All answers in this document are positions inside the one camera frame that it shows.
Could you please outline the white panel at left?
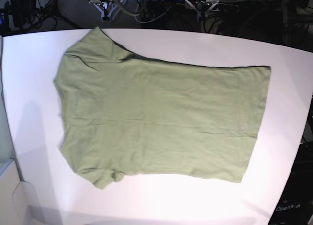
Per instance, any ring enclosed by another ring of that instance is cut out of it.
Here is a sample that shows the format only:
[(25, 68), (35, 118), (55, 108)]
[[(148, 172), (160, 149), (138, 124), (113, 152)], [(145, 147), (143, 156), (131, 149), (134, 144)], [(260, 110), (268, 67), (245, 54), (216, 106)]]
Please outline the white panel at left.
[(36, 225), (20, 181), (16, 164), (9, 161), (0, 169), (0, 223), (2, 225)]

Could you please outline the green T-shirt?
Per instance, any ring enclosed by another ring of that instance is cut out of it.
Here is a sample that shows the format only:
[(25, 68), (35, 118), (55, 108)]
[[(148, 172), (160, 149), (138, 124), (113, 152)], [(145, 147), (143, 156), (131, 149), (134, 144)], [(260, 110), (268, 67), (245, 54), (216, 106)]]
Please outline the green T-shirt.
[(271, 68), (141, 58), (99, 28), (62, 56), (61, 153), (103, 189), (124, 176), (182, 174), (240, 183), (266, 106)]

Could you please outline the black OpenArm case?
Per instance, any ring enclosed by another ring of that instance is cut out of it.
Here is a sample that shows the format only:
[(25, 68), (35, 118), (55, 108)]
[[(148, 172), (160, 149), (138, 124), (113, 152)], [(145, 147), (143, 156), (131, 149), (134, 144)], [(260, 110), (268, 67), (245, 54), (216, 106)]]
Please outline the black OpenArm case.
[(313, 143), (300, 144), (270, 225), (307, 225), (313, 215)]

